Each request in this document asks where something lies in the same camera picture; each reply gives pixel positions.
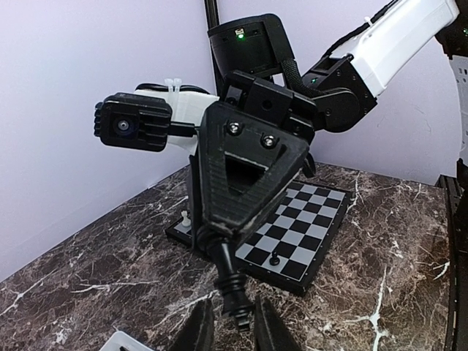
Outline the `black chess piece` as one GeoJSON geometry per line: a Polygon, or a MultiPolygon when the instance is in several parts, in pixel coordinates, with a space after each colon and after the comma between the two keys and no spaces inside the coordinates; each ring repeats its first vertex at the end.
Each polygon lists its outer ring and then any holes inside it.
{"type": "Polygon", "coordinates": [[[222,315],[231,317],[239,331],[248,331],[253,303],[246,296],[246,275],[235,263],[236,242],[203,225],[195,239],[197,248],[216,266],[215,288],[223,299],[222,315]]]}

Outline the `white plastic tray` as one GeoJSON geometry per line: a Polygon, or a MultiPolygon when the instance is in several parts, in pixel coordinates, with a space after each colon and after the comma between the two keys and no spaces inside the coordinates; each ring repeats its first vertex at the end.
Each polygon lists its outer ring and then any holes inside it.
{"type": "Polygon", "coordinates": [[[99,351],[114,350],[153,351],[150,347],[147,347],[123,331],[116,331],[113,333],[113,335],[99,349],[99,351]]]}

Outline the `black grey chessboard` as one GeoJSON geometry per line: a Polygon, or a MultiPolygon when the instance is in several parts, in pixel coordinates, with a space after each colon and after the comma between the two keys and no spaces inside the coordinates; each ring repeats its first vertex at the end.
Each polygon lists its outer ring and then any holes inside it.
{"type": "Polygon", "coordinates": [[[352,201],[352,193],[294,181],[282,204],[235,253],[238,269],[261,282],[305,296],[352,201]],[[281,262],[269,264],[271,253],[281,262]]]}

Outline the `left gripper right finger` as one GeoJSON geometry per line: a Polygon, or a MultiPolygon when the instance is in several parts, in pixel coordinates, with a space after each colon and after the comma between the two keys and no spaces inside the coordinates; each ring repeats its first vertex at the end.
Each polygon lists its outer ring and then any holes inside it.
{"type": "Polygon", "coordinates": [[[254,308],[254,349],[301,351],[293,335],[267,298],[257,296],[254,308]]]}

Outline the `black pawn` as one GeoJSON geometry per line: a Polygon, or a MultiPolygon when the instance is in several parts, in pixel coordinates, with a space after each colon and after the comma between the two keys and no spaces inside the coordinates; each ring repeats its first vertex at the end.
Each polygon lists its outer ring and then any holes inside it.
{"type": "Polygon", "coordinates": [[[269,259],[269,264],[272,266],[277,266],[281,262],[277,252],[273,251],[269,259]]]}

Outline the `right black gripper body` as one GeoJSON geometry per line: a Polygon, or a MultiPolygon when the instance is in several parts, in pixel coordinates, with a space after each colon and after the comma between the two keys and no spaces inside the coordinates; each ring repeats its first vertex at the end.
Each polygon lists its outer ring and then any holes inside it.
{"type": "Polygon", "coordinates": [[[317,113],[317,106],[312,99],[269,80],[242,71],[229,72],[220,99],[307,143],[315,137],[312,118],[317,113]]]}

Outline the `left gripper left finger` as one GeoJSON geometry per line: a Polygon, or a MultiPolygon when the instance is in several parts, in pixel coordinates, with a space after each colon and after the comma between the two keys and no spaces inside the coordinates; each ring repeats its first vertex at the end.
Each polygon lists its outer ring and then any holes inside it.
{"type": "Polygon", "coordinates": [[[174,350],[209,351],[214,343],[214,311],[210,299],[198,301],[178,333],[174,350]]]}

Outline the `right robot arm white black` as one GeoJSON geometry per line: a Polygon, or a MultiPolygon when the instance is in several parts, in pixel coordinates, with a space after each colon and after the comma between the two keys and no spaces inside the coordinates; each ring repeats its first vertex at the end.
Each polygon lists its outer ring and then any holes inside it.
{"type": "Polygon", "coordinates": [[[463,53],[466,26],[465,1],[392,1],[304,74],[276,15],[210,29],[224,86],[198,129],[198,234],[236,240],[253,232],[295,174],[313,172],[317,131],[354,127],[431,38],[449,56],[463,53]]]}

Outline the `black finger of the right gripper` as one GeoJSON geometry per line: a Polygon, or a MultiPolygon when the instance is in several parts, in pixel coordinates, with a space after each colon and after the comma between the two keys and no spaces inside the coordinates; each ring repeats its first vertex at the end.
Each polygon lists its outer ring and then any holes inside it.
{"type": "Polygon", "coordinates": [[[190,210],[196,241],[242,241],[279,204],[309,151],[306,140],[243,113],[209,105],[190,156],[190,210]]]}

